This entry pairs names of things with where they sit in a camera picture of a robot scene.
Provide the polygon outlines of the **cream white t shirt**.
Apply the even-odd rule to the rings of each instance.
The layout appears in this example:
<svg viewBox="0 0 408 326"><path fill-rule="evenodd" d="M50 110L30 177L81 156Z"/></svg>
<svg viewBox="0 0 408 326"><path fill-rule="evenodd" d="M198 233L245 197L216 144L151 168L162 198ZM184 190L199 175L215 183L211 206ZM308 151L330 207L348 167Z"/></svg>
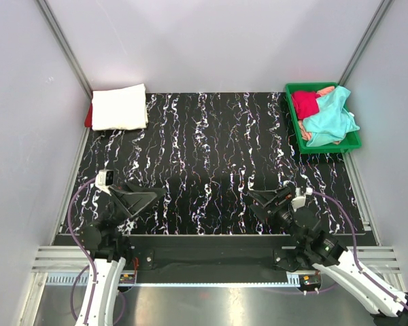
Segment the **cream white t shirt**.
<svg viewBox="0 0 408 326"><path fill-rule="evenodd" d="M115 90L94 91L92 129L138 130L148 125L144 84Z"/></svg>

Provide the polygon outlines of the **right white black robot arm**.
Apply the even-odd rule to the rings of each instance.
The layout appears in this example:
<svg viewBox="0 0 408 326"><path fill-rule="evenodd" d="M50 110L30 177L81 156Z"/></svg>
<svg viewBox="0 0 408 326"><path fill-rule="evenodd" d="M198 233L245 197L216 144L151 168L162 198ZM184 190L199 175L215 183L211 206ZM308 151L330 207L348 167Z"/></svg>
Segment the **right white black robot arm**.
<svg viewBox="0 0 408 326"><path fill-rule="evenodd" d="M275 190L250 190L250 209L263 223L281 229L295 244L292 250L275 251L276 268L287 272L315 270L352 294L373 317L376 325L408 325L408 292L401 291L366 267L357 248L347 248L325 231L307 208L307 197L317 192L307 187L284 186Z"/></svg>

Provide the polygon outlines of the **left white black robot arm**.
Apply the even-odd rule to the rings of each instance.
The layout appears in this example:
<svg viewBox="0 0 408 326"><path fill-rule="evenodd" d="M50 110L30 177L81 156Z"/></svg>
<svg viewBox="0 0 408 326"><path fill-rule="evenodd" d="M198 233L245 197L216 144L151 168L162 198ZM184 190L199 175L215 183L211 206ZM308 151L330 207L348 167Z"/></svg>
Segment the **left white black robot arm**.
<svg viewBox="0 0 408 326"><path fill-rule="evenodd" d="M113 208L104 217L88 224L78 235L71 231L76 245L88 260L89 276L75 324L113 325L122 271L136 262L130 240L122 235L118 227L127 219L134 219L153 207L165 196L166 190L135 185L119 188L97 178L86 182L84 186L91 183L112 199Z"/></svg>

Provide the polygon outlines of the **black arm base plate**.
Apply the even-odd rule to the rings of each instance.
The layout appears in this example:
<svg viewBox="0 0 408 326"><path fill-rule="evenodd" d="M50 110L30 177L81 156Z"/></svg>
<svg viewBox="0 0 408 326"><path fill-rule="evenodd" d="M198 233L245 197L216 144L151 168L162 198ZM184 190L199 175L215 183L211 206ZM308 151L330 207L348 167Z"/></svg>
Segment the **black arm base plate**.
<svg viewBox="0 0 408 326"><path fill-rule="evenodd" d="M286 273L274 252L294 246L286 235L126 236L138 257L139 283L276 283Z"/></svg>

